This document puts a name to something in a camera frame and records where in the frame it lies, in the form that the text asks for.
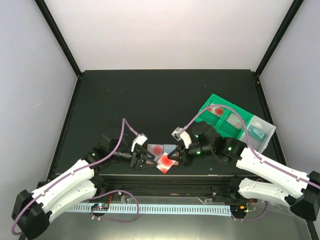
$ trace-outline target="black frame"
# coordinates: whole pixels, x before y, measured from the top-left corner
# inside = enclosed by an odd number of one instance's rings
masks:
[[[58,140],[58,144],[53,156],[53,160],[50,166],[50,170],[47,176],[47,180],[54,178],[54,171],[55,171],[55,167],[57,166],[58,163],[58,159],[60,157],[60,153],[62,150],[62,146],[64,143],[64,139],[68,130],[68,126],[70,123],[70,119],[73,113],[73,109],[75,107],[75,103],[77,100],[77,96],[79,93],[79,89],[80,89],[80,85],[82,82],[82,72],[80,70],[80,68],[78,67],[78,64],[75,60],[75,58],[73,57],[62,33],[60,32],[52,14],[50,13],[50,10],[48,8],[48,6],[46,5],[44,0],[34,0],[35,3],[37,4],[39,10],[41,11],[44,19],[46,20],[48,26],[50,27],[53,35],[55,36],[57,42],[59,43],[63,53],[65,54],[67,60],[69,61],[74,73],[76,74],[76,76],[78,77],[77,82],[76,82],[76,86],[72,95],[72,99],[66,114],[66,118],[61,130],[61,134]],[[267,122],[274,124],[269,107],[268,107],[268,103],[264,94],[264,90],[262,88],[261,85],[261,81],[260,81],[260,75],[262,74],[263,70],[265,69],[265,67],[267,66],[270,58],[272,57],[274,51],[276,50],[279,42],[281,41],[282,37],[284,36],[286,30],[288,29],[290,23],[292,22],[292,20],[294,19],[296,13],[298,12],[300,6],[302,5],[302,3],[304,2],[304,0],[294,0],[288,10],[288,12],[286,13],[281,25],[279,26],[275,36],[273,37],[268,49],[266,50],[258,68],[256,69],[255,73],[254,73],[254,83],[256,86],[256,90],[258,92],[259,95],[259,99],[260,99],[260,103],[262,106],[262,110],[263,110],[263,114],[264,117],[266,119]],[[283,165],[287,165],[286,164],[286,160],[285,160],[285,156],[283,154],[280,142],[279,142],[279,138],[277,135],[277,132],[274,133],[274,135],[271,138],[272,143],[274,145],[275,148],[275,152],[276,152],[276,156],[277,159],[279,160],[280,163],[282,163]],[[314,226],[314,223],[312,221],[306,221],[307,223],[307,227],[309,229],[311,238],[313,240],[318,240],[318,235]]]

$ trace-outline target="gray wall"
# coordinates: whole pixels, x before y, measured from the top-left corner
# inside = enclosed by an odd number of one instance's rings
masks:
[[[46,3],[82,69],[255,70],[292,1]]]
[[[0,7],[0,239],[11,235],[17,194],[48,173],[76,83],[32,0]]]
[[[261,75],[289,166],[320,172],[320,1],[304,1]],[[315,223],[320,235],[320,217]]]

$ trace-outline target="white plastic container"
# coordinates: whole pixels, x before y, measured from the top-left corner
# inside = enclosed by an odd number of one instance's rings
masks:
[[[247,129],[249,132],[249,139],[254,150],[262,153],[267,148],[268,143],[276,130],[276,127],[254,115],[247,125]],[[239,140],[248,144],[245,132],[243,132]]]

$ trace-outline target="red circle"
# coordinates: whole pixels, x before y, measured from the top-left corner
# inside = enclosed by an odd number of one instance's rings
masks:
[[[174,161],[169,159],[167,155],[163,155],[161,158],[160,158],[160,161],[161,163],[166,166],[166,167],[171,167],[172,164],[174,164]]]
[[[154,146],[154,147],[152,148],[152,153],[153,153],[154,155],[156,155],[156,156],[161,155],[161,154],[162,154],[162,147],[160,147],[160,146]]]
[[[215,110],[214,110],[214,113],[217,114],[218,116],[222,116],[222,114],[224,114],[225,110],[221,107],[217,107]]]
[[[168,170],[169,170],[169,169],[166,169],[166,168],[164,168],[164,167],[161,168],[161,172],[163,172],[164,174],[166,174],[166,173],[168,172]]]

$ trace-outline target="black table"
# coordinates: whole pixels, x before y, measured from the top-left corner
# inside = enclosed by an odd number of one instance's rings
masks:
[[[90,150],[109,127],[121,128],[126,118],[152,144],[177,144],[171,136],[185,126],[212,93],[264,119],[254,73],[250,70],[87,70],[77,97],[54,173],[70,168]],[[134,135],[126,129],[128,140]],[[263,153],[277,160],[272,142]],[[210,158],[196,159],[188,167],[173,166],[164,175],[155,167],[135,171],[129,163],[111,164],[104,176],[252,176]]]

